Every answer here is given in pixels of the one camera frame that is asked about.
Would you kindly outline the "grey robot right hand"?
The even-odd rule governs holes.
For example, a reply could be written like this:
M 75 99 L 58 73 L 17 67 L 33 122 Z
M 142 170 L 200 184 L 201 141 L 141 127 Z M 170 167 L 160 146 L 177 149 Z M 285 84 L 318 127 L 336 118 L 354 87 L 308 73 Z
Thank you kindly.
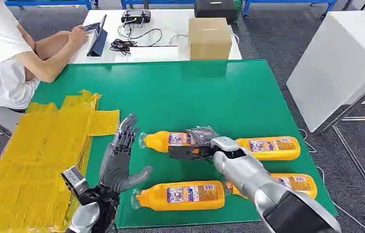
M 186 129 L 188 133 L 199 146 L 210 146 L 211 140 L 219 137 L 219 134 L 211 126 L 196 126 Z

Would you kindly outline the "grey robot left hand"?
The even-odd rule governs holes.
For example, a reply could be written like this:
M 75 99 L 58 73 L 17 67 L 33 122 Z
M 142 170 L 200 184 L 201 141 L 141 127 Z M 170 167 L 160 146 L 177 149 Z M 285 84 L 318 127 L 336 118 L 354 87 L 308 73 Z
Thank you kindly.
M 127 191 L 146 181 L 152 173 L 152 166 L 145 166 L 133 175 L 129 173 L 131 151 L 136 132 L 139 130 L 134 126 L 136 122 L 137 118 L 134 113 L 128 115 L 120 123 L 112 142 L 108 144 L 104 152 L 99 181 L 100 184 L 114 192 Z

